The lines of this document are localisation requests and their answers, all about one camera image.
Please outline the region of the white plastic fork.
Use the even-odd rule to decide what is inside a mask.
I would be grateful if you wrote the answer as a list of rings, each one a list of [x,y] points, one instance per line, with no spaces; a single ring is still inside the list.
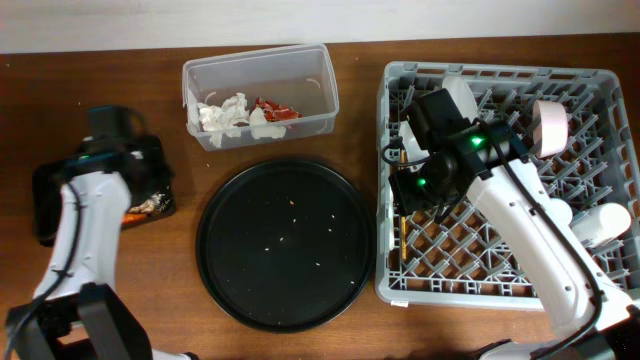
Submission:
[[[427,150],[422,150],[407,121],[402,121],[399,127],[399,136],[402,138],[404,151],[409,162],[422,160],[429,156]]]

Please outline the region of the wooden chopstick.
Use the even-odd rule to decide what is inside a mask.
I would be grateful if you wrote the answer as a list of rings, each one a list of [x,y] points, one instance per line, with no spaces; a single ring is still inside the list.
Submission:
[[[400,150],[400,163],[403,164],[407,160],[405,150]],[[407,242],[406,242],[406,217],[399,217],[399,230],[400,230],[400,255],[401,261],[404,263],[407,259]]]

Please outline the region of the grey bowl with food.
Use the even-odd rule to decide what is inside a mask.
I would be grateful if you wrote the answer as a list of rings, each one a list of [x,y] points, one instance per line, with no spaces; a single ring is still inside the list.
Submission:
[[[473,122],[478,117],[475,97],[467,82],[460,76],[446,76],[442,88],[449,92],[463,118]]]

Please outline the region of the orange carrot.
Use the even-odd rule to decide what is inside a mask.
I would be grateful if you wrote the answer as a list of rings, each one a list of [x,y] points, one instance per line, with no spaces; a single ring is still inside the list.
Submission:
[[[123,225],[130,225],[130,224],[136,224],[136,223],[140,223],[143,220],[147,219],[147,215],[146,214],[130,214],[127,213],[124,215],[123,220],[122,220],[122,224]]]

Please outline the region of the pink bowl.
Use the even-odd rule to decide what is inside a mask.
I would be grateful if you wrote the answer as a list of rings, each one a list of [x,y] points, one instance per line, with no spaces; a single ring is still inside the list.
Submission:
[[[563,105],[536,100],[533,120],[537,123],[533,133],[536,156],[544,158],[562,152],[569,137],[567,112]]]

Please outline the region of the small white tissue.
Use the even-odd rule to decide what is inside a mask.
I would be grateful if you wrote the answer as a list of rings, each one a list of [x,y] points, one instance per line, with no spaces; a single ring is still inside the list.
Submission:
[[[262,138],[281,139],[286,134],[284,126],[270,125],[260,108],[256,108],[250,113],[249,127],[255,140]]]

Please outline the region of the red snack wrapper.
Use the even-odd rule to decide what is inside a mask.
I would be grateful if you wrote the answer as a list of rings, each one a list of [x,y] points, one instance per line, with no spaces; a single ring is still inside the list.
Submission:
[[[264,100],[260,97],[256,99],[254,108],[259,109],[268,122],[287,121],[301,117],[300,113],[291,107]]]

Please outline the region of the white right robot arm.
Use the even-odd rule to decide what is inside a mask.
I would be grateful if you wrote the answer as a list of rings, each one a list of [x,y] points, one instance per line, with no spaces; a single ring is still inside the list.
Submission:
[[[401,215],[444,221],[468,200],[506,242],[546,312],[556,341],[503,340],[477,359],[636,359],[639,306],[597,265],[554,209],[529,151],[505,121],[463,116],[446,89],[409,100],[409,124],[427,157],[389,177]]]

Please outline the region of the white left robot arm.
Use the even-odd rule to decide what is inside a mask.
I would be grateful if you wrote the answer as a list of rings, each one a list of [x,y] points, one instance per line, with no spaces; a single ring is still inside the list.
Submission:
[[[61,218],[30,303],[10,309],[4,356],[21,359],[167,359],[114,291],[127,211],[169,187],[159,139],[136,111],[88,111],[90,136],[55,177]]]

